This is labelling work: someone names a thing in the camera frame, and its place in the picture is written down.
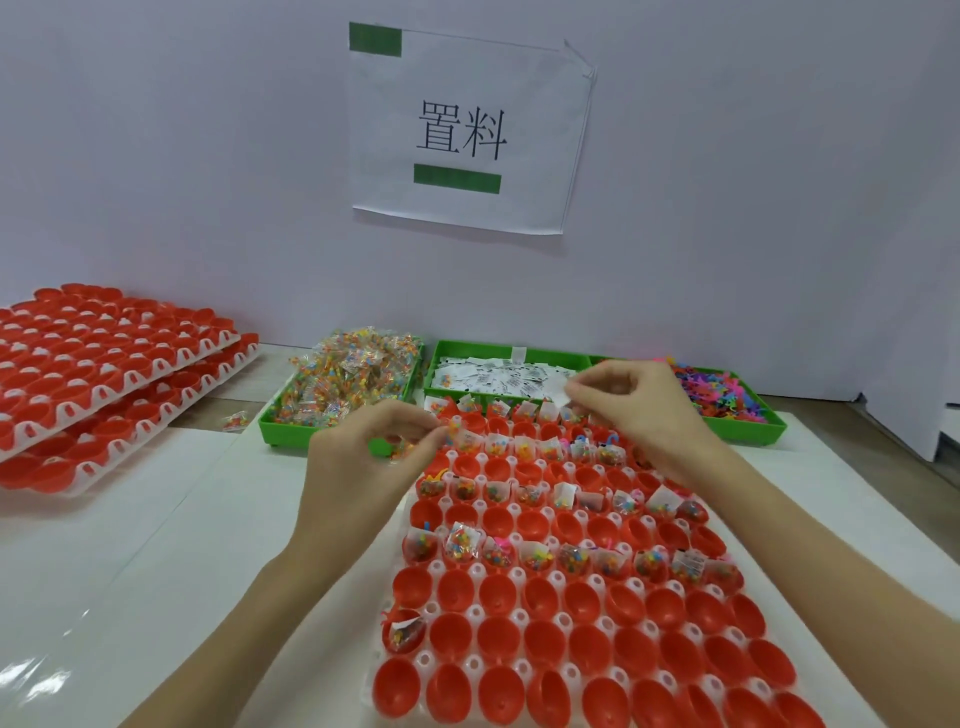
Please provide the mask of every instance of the egg tray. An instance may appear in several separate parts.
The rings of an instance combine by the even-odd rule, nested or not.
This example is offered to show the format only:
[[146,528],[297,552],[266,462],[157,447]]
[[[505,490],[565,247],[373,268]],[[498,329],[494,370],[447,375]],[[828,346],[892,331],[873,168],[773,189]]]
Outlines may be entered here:
[[[473,426],[479,428],[475,419]],[[433,482],[421,477],[407,496],[362,702],[405,725],[824,725],[742,592],[739,570],[697,579],[668,566],[677,553],[697,551],[710,564],[733,566],[726,545],[704,525],[706,508],[696,509],[699,522],[646,509],[643,501],[664,489],[700,501],[628,462],[577,466],[440,453],[426,471]],[[525,465],[540,469],[540,481]],[[572,476],[560,480],[560,472]],[[425,482],[430,488],[421,487]],[[547,492],[562,482],[576,485],[573,508],[517,502],[523,484],[535,482]],[[625,485],[633,486],[638,506],[616,513],[612,493]],[[590,494],[602,494],[599,512],[582,507]],[[597,508],[597,498],[584,501]],[[496,567],[481,551],[451,560],[444,544],[457,523],[482,531],[481,544],[488,535],[508,539],[519,559]],[[435,541],[436,548],[411,560],[419,553],[407,548],[410,540]],[[554,554],[542,570],[523,559],[524,544],[532,542]],[[557,558],[572,545],[588,554],[583,571],[571,572]],[[623,557],[619,570],[609,569],[611,553]],[[660,555],[658,570],[649,568],[651,553]],[[417,617],[425,627],[397,647],[392,625]]]
[[76,497],[123,464],[177,416],[259,354],[257,343],[231,345],[213,361],[193,364],[126,395],[0,463],[0,487]]
[[256,340],[212,309],[36,293],[54,291],[0,308],[0,463],[163,376]]

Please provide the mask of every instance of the right hand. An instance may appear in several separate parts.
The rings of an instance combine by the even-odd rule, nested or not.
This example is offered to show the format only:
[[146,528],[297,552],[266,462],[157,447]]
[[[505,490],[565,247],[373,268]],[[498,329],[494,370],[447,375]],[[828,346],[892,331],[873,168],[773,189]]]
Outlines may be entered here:
[[573,376],[565,390],[670,477],[682,477],[690,453],[720,443],[666,362],[608,359]]

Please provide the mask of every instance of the finger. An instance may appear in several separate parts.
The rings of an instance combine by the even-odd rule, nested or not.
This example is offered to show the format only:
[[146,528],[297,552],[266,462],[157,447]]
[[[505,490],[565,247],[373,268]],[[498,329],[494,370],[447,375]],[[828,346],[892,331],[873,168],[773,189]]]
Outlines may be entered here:
[[388,469],[391,484],[401,493],[413,485],[417,477],[426,470],[430,461],[446,442],[446,427],[437,427],[424,437],[402,460],[397,460]]
[[636,386],[636,364],[624,359],[607,359],[573,376],[570,381],[611,394],[629,394]]
[[599,389],[593,389],[593,387],[587,387],[575,381],[568,381],[564,391],[574,402],[607,420],[615,419],[613,413],[622,396],[601,392]]
[[419,438],[440,425],[430,412],[399,400],[381,400],[351,412],[344,422],[362,437]]

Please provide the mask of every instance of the paper sign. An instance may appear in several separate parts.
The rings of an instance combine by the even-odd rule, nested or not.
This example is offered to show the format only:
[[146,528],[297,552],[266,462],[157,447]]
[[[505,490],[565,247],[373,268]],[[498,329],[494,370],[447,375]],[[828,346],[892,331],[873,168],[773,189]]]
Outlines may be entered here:
[[557,234],[595,69],[534,48],[350,23],[354,207]]

